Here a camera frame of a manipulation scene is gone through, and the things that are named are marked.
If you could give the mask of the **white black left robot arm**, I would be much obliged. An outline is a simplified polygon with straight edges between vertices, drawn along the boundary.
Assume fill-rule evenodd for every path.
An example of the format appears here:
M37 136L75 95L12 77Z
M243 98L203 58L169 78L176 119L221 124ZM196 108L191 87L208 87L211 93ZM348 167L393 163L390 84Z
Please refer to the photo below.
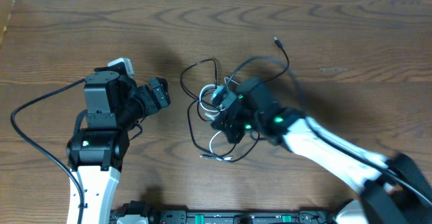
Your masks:
M128 58L97 67L85 78L87 109L79 114L67 144L68 166L78 190L70 190L68 223L108 223L128 132L170 104L168 83L154 77L138 86Z

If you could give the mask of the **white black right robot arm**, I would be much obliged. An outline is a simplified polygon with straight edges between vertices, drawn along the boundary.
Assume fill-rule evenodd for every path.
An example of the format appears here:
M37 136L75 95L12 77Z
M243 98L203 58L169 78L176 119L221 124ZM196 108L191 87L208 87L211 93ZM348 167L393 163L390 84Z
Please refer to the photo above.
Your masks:
M218 113L212 127L228 142L256 131L273 145L314 161L358 195L331 223L430 223L431 185L416 163L401 152L392 158L365 150L319 125L302 109L282 107L259 78L230 89L212 86Z

